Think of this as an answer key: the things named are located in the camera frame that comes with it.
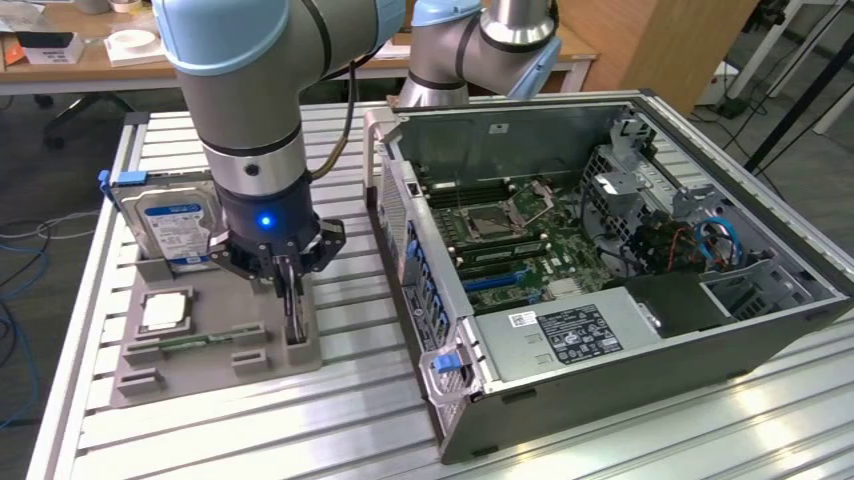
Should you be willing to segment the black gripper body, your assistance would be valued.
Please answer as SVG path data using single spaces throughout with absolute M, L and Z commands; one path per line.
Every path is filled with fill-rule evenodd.
M 321 232 L 310 172 L 275 194 L 243 195 L 221 187 L 219 199 L 229 229 L 250 250 L 265 244 L 274 256 L 285 255 L 290 248 L 303 250 Z

